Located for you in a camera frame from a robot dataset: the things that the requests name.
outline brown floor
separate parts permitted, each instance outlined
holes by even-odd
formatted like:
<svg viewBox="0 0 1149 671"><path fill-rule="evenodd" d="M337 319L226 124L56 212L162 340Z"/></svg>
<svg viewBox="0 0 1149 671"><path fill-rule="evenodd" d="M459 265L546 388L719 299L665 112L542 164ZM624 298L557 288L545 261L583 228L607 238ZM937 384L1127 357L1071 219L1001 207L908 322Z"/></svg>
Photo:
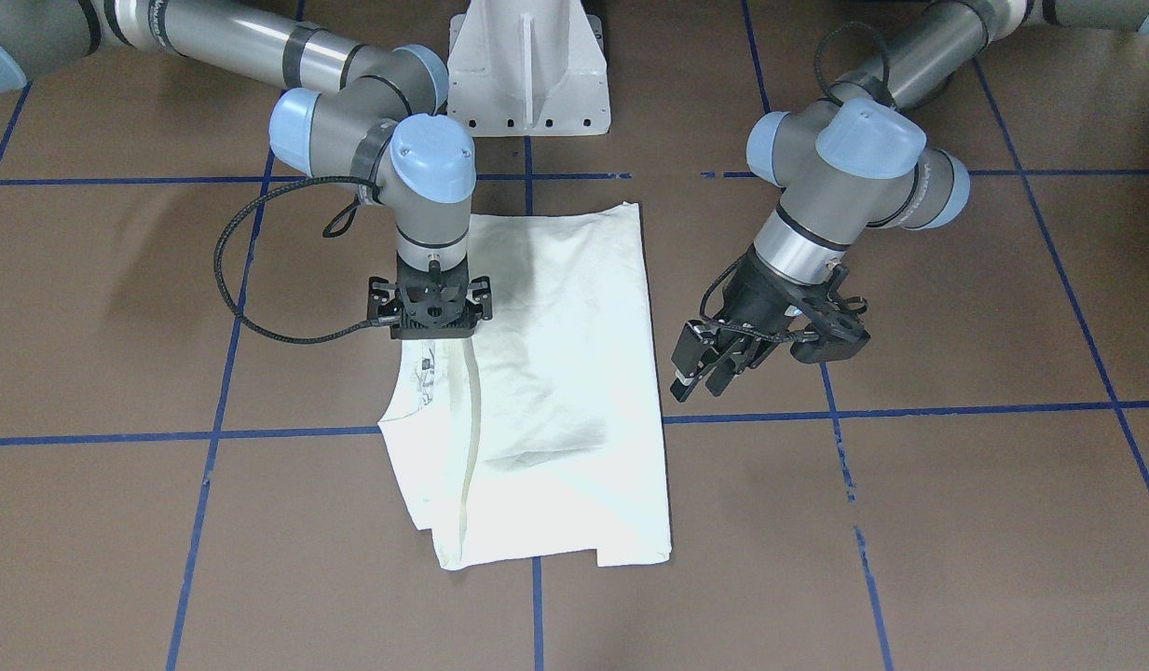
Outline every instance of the brown floor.
<svg viewBox="0 0 1149 671"><path fill-rule="evenodd" d="M465 3L307 5L444 54ZM822 34L919 11L748 5L750 41L745 2L609 2L612 131L477 141L501 178L476 211L642 205L663 385L778 199L731 175L762 95L801 109ZM656 568L442 572L373 430L398 345L239 333L210 252L264 183L278 94L114 52L0 97L0 671L1149 670L1149 37L1025 29L915 115L974 171L966 211L861 239L854 361L776 353L723 398L663 395ZM323 240L340 205L268 209L252 317L361 317L390 217Z"/></svg>

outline white plastic bracket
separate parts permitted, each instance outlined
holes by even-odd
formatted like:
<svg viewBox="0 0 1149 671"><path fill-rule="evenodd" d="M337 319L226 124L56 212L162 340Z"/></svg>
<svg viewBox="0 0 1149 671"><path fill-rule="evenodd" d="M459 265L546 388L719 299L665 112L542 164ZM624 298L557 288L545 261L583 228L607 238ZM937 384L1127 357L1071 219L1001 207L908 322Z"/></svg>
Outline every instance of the white plastic bracket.
<svg viewBox="0 0 1149 671"><path fill-rule="evenodd" d="M601 38L580 0L471 0L450 21L450 118L476 137L608 132Z"/></svg>

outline white cloth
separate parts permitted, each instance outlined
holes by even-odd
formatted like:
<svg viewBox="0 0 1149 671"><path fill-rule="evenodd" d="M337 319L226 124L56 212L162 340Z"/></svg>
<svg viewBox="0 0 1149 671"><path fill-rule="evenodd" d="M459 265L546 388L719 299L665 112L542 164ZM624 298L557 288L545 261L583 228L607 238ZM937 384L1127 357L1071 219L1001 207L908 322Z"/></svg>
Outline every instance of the white cloth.
<svg viewBox="0 0 1149 671"><path fill-rule="evenodd" d="M639 207L471 217L494 318L407 340L379 421L442 569L583 549L669 560L658 383Z"/></svg>

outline folded garment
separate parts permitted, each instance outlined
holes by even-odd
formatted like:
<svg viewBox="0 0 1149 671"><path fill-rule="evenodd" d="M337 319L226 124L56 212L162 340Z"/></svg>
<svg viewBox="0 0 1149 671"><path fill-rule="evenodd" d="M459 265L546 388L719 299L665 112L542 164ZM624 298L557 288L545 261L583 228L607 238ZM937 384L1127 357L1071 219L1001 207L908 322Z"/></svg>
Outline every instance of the folded garment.
<svg viewBox="0 0 1149 671"><path fill-rule="evenodd" d="M379 421L442 569L595 549L669 560L658 383L639 207L471 217L494 318L407 340Z"/></svg>

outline robotic arm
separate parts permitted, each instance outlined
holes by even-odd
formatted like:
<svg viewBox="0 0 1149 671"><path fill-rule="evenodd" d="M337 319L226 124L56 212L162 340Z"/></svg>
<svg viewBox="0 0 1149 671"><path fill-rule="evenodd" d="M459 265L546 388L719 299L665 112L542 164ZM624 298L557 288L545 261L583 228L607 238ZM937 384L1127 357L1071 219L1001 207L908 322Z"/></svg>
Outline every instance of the robotic arm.
<svg viewBox="0 0 1149 671"><path fill-rule="evenodd" d="M950 72L1026 22L1149 33L1149 0L936 0L894 41L876 34L880 54L834 84L817 72L824 99L799 115L772 111L758 121L748 164L784 192L753 246L683 327L674 398L685 401L704 379L714 395L723 394L780 344L791 342L802 363L846 360L864 347L867 302L839 294L848 272L843 254L866 229L948 224L971 184L965 167L926 147L925 133L897 110L918 106ZM816 62L840 31L824 39ZM719 284L723 308L708 314ZM809 323L791 331L799 317Z"/></svg>
<svg viewBox="0 0 1149 671"><path fill-rule="evenodd" d="M386 52L232 0L0 0L0 93L105 44L288 88L272 111L272 153L310 178L348 178L356 195L344 213L395 213L398 281L370 280L368 326L391 326L392 338L464 338L492 317L489 279L466 270L473 144L457 122L430 116L449 84L433 52Z"/></svg>

